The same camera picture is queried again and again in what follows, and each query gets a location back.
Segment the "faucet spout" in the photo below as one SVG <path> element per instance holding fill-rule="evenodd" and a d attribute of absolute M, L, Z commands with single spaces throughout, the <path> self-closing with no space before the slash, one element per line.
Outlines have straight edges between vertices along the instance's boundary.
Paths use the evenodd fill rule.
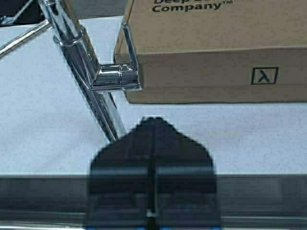
<path fill-rule="evenodd" d="M 38 0 L 38 3 L 53 26 L 54 41 L 61 48 L 99 125 L 111 142 L 118 140 L 126 131 L 110 92 L 141 89 L 138 62 L 128 26 L 123 25 L 123 31 L 131 64 L 101 65 L 70 0 Z"/>

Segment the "company logo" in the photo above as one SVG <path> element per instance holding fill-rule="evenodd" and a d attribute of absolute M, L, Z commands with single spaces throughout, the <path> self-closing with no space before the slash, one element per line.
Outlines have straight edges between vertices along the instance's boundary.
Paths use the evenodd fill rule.
<path fill-rule="evenodd" d="M 189 12 L 189 11 L 218 11 L 223 5 L 231 5 L 233 0 L 154 0 L 153 12 Z"/>
<path fill-rule="evenodd" d="M 278 67 L 253 68 L 251 84 L 252 85 L 276 84 L 278 74 L 279 74 Z"/>

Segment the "brown cardboard box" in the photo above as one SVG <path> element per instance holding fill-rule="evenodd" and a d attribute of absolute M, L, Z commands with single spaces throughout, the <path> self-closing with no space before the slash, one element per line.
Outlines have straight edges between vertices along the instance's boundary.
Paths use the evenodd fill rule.
<path fill-rule="evenodd" d="M 132 103 L 307 100 L 306 0 L 130 0 Z M 127 61 L 123 35 L 115 61 Z"/>

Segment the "metal rod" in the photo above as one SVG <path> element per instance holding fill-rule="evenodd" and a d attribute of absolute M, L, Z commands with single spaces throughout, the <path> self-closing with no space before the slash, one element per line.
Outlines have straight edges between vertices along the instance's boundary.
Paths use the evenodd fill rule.
<path fill-rule="evenodd" d="M 12 18 L 12 21 L 10 23 L 15 23 L 15 21 L 22 15 L 22 13 L 29 7 L 29 5 L 33 2 L 34 0 L 29 0 L 22 8 L 21 10 L 18 11 L 18 13 Z"/>
<path fill-rule="evenodd" d="M 21 34 L 20 36 L 9 41 L 8 43 L 0 47 L 0 58 L 4 57 L 5 55 L 9 54 L 10 52 L 15 50 L 19 46 L 25 44 L 26 42 L 42 34 L 44 31 L 46 31 L 50 27 L 51 27 L 51 24 L 47 20 L 44 20 L 41 23 L 39 23 L 37 26 L 35 26 L 34 28 L 29 29 L 28 31 Z"/>
<path fill-rule="evenodd" d="M 69 0 L 39 0 L 38 3 L 46 19 L 52 24 L 54 40 L 61 48 L 102 130 L 110 142 L 120 139 L 126 130 L 112 95 L 92 89 L 101 65 L 85 28 L 77 20 L 72 4 Z"/>

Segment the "speckled countertop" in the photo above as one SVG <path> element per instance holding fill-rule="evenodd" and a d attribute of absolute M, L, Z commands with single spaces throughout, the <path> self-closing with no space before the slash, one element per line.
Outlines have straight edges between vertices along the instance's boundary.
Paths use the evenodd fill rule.
<path fill-rule="evenodd" d="M 112 60 L 120 23 L 83 20 L 100 62 Z M 1 45 L 26 29 L 1 28 Z M 106 139 L 52 31 L 0 59 L 0 70 L 0 174 L 87 174 Z M 162 116 L 208 148 L 219 174 L 307 173 L 307 103 L 131 105 L 121 92 L 114 97 L 128 130 Z"/>

